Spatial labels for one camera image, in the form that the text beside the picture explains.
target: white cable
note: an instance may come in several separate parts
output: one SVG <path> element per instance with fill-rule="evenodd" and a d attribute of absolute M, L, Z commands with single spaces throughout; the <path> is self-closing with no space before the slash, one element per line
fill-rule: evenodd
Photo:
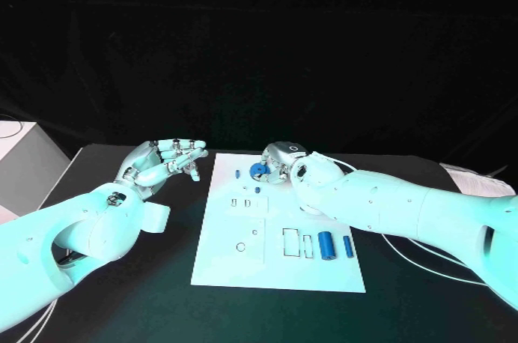
<path fill-rule="evenodd" d="M 485 283 L 480 283 L 480 282 L 475 282 L 475 281 L 469 281 L 467 279 L 460 279 L 460 278 L 456 278 L 456 277 L 452 277 L 452 276 L 447 276 L 446 274 L 441 274 L 439 272 L 436 272 L 434 270 L 431 270 L 430 268 L 426 268 L 424 266 L 421 266 L 420 264 L 417 264 L 410 258 L 407 258 L 404 256 L 404 254 L 397 250 L 397 248 L 394 247 L 394 245 L 391 244 L 391 242 L 388 241 L 387 237 L 384 234 L 381 234 L 384 236 L 384 239 L 389 245 L 389 247 L 395 250 L 395 253 L 411 263 L 414 264 L 415 266 L 418 266 L 423 270 L 427 270 L 428 272 L 437 274 L 439 276 L 441 277 L 446 277 L 449 279 L 454 279 L 456 281 L 460 281 L 463 283 L 472 283 L 473 285 L 486 285 Z"/>
<path fill-rule="evenodd" d="M 58 300 L 53 300 L 52 303 L 49 304 L 49 306 L 46 307 L 46 310 L 43 312 L 43 314 L 40 315 L 40 319 L 37 320 L 37 322 L 33 324 L 33 326 L 30 327 L 30 330 L 23 334 L 23 337 L 16 341 L 16 343 L 20 343 L 26 338 L 27 335 L 32 333 L 32 331 L 36 329 L 37 324 L 43 321 L 45 316 L 47 315 L 49 311 L 52 310 L 52 308 L 55 307 L 55 303 Z"/>
<path fill-rule="evenodd" d="M 345 162 L 339 161 L 339 160 L 335 160 L 333 158 L 325 156 L 323 154 L 320 154 L 319 152 L 314 152 L 316 155 L 320 155 L 322 157 L 326 157 L 330 161 L 335 161 L 338 163 L 340 163 L 342 165 L 348 166 L 353 171 L 356 171 L 356 169 Z"/>
<path fill-rule="evenodd" d="M 45 322 L 43 322 L 43 324 L 40 325 L 40 330 L 37 331 L 37 333 L 36 333 L 36 335 L 35 335 L 35 338 L 32 339 L 30 343 L 35 343 L 36 338 L 37 338 L 37 336 L 40 335 L 40 331 L 42 331 L 43 328 L 45 328 L 45 325 L 46 325 L 46 322 L 49 321 L 49 318 L 50 318 L 53 309 L 56 308 L 56 303 L 58 303 L 58 300 L 53 300 L 53 302 L 50 303 L 52 309 L 50 309 L 49 315 L 46 316 Z"/>
<path fill-rule="evenodd" d="M 454 259 L 450 259 L 446 255 L 441 255 L 440 253 L 437 253 L 436 251 L 433 251 L 430 248 L 426 248 L 418 242 L 415 242 L 411 238 L 407 238 L 407 240 L 418 247 L 421 247 L 426 251 L 428 251 L 430 253 L 433 253 L 434 255 L 437 255 L 440 258 L 444 258 L 446 260 L 449 260 L 450 262 L 459 264 L 462 267 L 469 268 L 463 263 L 460 263 L 459 261 L 456 261 Z"/>

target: white paper sheet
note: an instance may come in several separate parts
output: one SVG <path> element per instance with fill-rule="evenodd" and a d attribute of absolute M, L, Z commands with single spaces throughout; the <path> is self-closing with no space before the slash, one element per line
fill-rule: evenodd
<path fill-rule="evenodd" d="M 216 155 L 190 284 L 365 293 L 356 249 L 353 258 L 345 253 L 345 235 L 353 246 L 348 225 L 300 211 L 290 183 L 274 186 L 251 179 L 258 161 L 255 155 Z M 332 261 L 320 256 L 320 231 L 332 232 Z M 290 252 L 299 239 L 300 257 L 284 256 L 286 238 Z M 309 241 L 313 258 L 306 258 Z"/>

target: robotic hand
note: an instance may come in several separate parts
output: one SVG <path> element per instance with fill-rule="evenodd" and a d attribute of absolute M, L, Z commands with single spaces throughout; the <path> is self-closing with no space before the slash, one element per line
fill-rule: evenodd
<path fill-rule="evenodd" d="M 304 154 L 293 156 L 291 148 Z M 275 171 L 255 179 L 271 183 L 290 180 L 307 213 L 436 246 L 518 309 L 518 269 L 512 264 L 518 259 L 518 196 L 476 197 L 418 186 L 387 174 L 356 170 L 316 152 L 307 155 L 291 142 L 268 145 L 262 166 L 268 156 Z M 342 172 L 335 162 L 352 171 Z"/>
<path fill-rule="evenodd" d="M 164 231 L 169 207 L 144 202 L 182 172 L 199 180 L 205 142 L 144 142 L 114 183 L 0 225 L 0 332 L 14 326 L 130 251 L 140 230 Z M 52 243 L 72 253 L 58 263 Z"/>

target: black curtain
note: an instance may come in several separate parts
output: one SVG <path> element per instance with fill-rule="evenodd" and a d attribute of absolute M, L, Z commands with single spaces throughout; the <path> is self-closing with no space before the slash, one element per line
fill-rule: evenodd
<path fill-rule="evenodd" d="M 514 166 L 518 0 L 0 0 L 0 113 L 86 143 Z"/>

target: black table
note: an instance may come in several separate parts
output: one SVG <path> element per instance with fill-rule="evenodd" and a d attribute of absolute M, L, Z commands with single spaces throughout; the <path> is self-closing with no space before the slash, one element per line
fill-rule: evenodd
<path fill-rule="evenodd" d="M 131 149 L 86 146 L 45 206 L 110 182 Z M 426 272 L 379 234 L 356 229 L 365 294 L 192 286 L 216 152 L 258 153 L 212 151 L 198 161 L 200 182 L 186 174 L 169 179 L 150 199 L 172 208 L 164 233 L 141 232 L 128 254 L 65 294 L 37 342 L 516 342 L 518 314 L 490 290 Z M 418 157 L 330 156 L 459 192 L 440 165 Z M 404 238 L 391 242 L 427 267 L 476 279 Z M 0 342 L 14 342 L 39 316 L 0 334 Z"/>

